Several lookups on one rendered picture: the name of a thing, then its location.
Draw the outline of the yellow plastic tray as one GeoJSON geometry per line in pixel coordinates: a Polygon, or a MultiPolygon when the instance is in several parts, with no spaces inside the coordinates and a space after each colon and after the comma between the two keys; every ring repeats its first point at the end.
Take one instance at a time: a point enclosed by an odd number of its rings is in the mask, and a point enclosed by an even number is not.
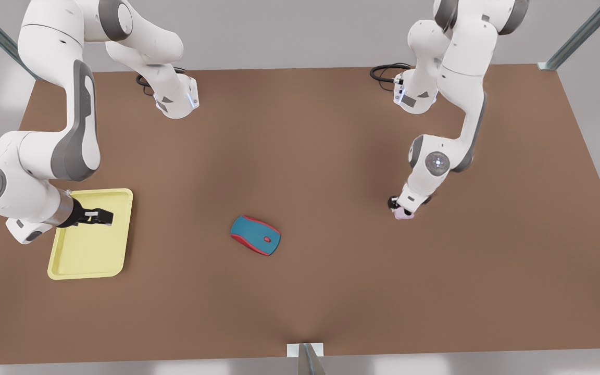
{"type": "Polygon", "coordinates": [[[79,224],[57,229],[47,274],[53,280],[104,278],[117,275],[126,258],[133,192],[101,189],[71,192],[86,208],[114,214],[112,224],[79,224]]]}

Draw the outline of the teal and red computer mouse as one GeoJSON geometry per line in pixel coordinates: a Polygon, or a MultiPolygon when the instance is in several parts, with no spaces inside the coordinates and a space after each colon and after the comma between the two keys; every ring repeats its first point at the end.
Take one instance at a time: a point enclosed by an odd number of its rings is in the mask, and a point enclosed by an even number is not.
{"type": "Polygon", "coordinates": [[[280,244],[281,233],[259,219],[240,215],[231,227],[230,237],[258,254],[271,256],[280,244]]]}

